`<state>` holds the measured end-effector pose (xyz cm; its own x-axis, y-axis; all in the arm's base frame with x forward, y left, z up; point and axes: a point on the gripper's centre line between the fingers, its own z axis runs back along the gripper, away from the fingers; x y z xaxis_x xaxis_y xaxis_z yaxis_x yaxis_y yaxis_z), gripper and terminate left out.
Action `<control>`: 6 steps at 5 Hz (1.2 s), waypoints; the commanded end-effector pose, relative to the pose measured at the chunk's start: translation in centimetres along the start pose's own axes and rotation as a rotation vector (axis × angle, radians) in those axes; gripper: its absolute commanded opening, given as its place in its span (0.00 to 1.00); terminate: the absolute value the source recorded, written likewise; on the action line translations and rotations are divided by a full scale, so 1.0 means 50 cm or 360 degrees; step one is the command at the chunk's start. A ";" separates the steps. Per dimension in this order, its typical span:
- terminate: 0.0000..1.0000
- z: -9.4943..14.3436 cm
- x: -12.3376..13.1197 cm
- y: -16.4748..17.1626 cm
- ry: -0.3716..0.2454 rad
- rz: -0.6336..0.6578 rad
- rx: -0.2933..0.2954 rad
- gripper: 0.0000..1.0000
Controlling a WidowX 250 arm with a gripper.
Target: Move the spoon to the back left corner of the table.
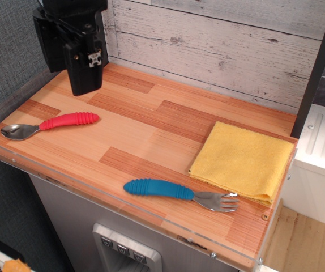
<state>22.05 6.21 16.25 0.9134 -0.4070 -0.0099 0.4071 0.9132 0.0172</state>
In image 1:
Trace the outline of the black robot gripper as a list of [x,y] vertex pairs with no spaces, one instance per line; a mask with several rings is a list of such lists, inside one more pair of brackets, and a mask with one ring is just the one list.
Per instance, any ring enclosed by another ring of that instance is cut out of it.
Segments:
[[107,1],[38,1],[33,11],[37,37],[51,72],[67,69],[72,93],[98,90],[108,63],[106,44],[97,36],[97,17]]

